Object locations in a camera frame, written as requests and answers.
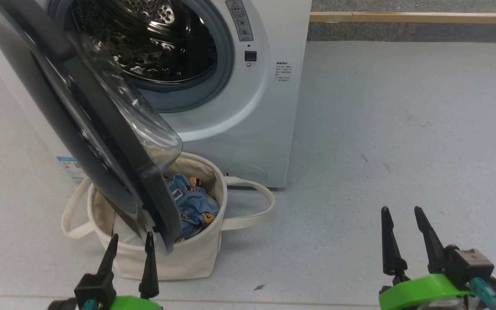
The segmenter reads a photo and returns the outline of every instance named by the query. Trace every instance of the floor stain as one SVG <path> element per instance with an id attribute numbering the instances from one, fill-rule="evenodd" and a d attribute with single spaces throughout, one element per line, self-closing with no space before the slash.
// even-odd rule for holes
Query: floor stain
<path id="1" fill-rule="evenodd" d="M 390 167 L 388 167 L 388 165 L 387 165 L 387 164 L 385 164 L 385 163 L 382 163 L 382 164 L 384 165 L 384 167 L 386 167 L 386 170 L 387 170 L 388 172 L 391 172 L 391 169 L 390 169 Z"/>

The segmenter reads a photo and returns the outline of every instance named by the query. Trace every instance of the gray wall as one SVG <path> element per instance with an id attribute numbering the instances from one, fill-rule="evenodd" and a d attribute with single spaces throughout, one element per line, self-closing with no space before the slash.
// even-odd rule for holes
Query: gray wall
<path id="1" fill-rule="evenodd" d="M 496 12 L 496 0 L 313 0 L 315 12 Z M 492 42 L 496 25 L 310 23 L 309 41 Z"/>

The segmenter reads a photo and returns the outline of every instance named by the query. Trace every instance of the front-loading washing machine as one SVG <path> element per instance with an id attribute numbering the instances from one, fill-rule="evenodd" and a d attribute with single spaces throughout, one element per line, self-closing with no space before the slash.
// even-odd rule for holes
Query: front-loading washing machine
<path id="1" fill-rule="evenodd" d="M 28 18 L 25 9 L 18 14 L 26 0 L 4 2 L 16 6 L 8 14 Z M 311 0 L 36 2 L 60 31 L 88 35 L 110 54 L 179 134 L 183 150 L 226 175 L 285 186 Z M 23 41 L 0 12 L 0 76 L 79 178 L 81 169 L 38 108 L 50 94 Z"/>

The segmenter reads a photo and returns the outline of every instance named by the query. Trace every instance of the washing machine door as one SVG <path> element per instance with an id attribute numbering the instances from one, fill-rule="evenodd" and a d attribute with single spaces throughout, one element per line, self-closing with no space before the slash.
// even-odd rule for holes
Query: washing machine door
<path id="1" fill-rule="evenodd" d="M 2 24 L 28 46 L 45 81 L 36 87 L 54 97 L 36 103 L 97 189 L 141 237 L 153 231 L 171 251 L 181 221 L 162 171 L 181 153 L 179 136 L 108 55 L 67 37 L 34 0 L 0 0 L 0 47 L 10 40 Z"/>

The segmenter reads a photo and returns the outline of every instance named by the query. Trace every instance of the blue and white sticker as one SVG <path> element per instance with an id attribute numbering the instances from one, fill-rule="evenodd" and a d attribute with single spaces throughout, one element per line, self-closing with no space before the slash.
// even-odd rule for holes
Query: blue and white sticker
<path id="1" fill-rule="evenodd" d="M 74 180 L 83 180 L 87 177 L 81 168 L 81 165 L 74 157 L 57 157 L 61 164 L 65 167 L 68 175 Z"/>

